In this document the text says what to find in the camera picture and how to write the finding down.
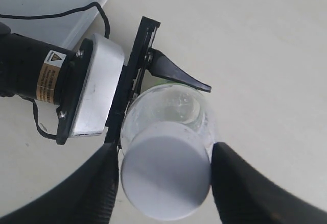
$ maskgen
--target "yellow warning sticker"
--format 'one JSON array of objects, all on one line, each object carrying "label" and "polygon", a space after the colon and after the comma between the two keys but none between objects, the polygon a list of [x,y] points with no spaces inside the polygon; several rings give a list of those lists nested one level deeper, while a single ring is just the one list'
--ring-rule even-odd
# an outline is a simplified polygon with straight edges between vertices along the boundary
[{"label": "yellow warning sticker", "polygon": [[54,103],[55,87],[59,71],[66,54],[49,51],[42,65],[36,88],[36,97],[39,101]]}]

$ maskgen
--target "white jar lid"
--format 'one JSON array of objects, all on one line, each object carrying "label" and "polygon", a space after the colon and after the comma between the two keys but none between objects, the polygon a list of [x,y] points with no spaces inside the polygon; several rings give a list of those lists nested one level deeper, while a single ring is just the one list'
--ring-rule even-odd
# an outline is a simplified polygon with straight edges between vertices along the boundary
[{"label": "white jar lid", "polygon": [[177,220],[205,200],[211,166],[194,131],[176,122],[157,122],[133,139],[121,178],[126,196],[146,216]]}]

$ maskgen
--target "white floor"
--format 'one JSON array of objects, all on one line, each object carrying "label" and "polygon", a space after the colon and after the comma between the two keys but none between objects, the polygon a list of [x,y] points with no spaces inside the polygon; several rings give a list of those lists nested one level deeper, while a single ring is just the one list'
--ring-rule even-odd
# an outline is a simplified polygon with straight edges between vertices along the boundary
[{"label": "white floor", "polygon": [[[293,194],[327,210],[327,0],[110,0],[111,39],[130,53],[142,15],[162,22],[155,48],[213,86],[223,141]],[[103,32],[97,20],[87,32]],[[41,123],[56,127],[53,107]],[[0,99],[0,215],[42,195],[103,138],[56,146],[37,134],[32,106]],[[220,223],[209,196],[176,223]],[[119,191],[111,223],[160,223]]]}]

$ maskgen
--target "black cable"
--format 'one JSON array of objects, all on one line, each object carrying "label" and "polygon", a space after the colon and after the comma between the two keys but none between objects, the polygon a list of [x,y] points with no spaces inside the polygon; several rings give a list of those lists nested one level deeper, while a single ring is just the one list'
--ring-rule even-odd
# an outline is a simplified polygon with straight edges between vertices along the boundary
[{"label": "black cable", "polygon": [[39,133],[41,136],[43,136],[43,137],[45,137],[45,138],[47,138],[47,139],[50,139],[50,140],[56,140],[57,135],[49,134],[49,133],[43,131],[43,130],[40,128],[40,126],[39,126],[39,109],[38,109],[38,107],[37,107],[37,104],[36,104],[35,100],[34,100],[34,99],[31,99],[31,98],[27,98],[27,97],[22,97],[22,98],[23,98],[24,100],[27,100],[27,101],[33,103],[33,117],[34,117],[34,121],[35,121],[36,129],[37,129],[38,133]]},{"label": "black cable", "polygon": [[92,2],[92,3],[88,4],[87,6],[75,8],[75,9],[65,11],[65,12],[59,13],[59,14],[40,15],[40,16],[14,16],[14,15],[0,14],[0,18],[19,19],[19,20],[37,20],[37,19],[59,18],[59,17],[71,15],[71,14],[74,14],[77,12],[81,12],[81,11],[87,11],[88,9],[90,9],[92,7],[96,7],[98,9],[98,11],[103,19],[104,25],[105,25],[104,37],[108,39],[109,35],[110,35],[110,23],[109,23],[106,13],[104,12],[104,10],[102,9],[101,5],[98,2]]}]

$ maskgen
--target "screw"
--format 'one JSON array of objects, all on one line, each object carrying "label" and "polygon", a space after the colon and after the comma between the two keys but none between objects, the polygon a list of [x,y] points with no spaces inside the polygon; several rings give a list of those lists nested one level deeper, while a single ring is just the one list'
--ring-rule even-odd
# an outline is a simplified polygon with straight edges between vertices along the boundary
[{"label": "screw", "polygon": [[59,114],[58,114],[58,118],[65,118],[65,117],[66,117],[66,113],[60,111]]},{"label": "screw", "polygon": [[81,51],[80,49],[78,49],[76,51],[76,57],[83,58],[83,56],[84,56],[84,51]]}]

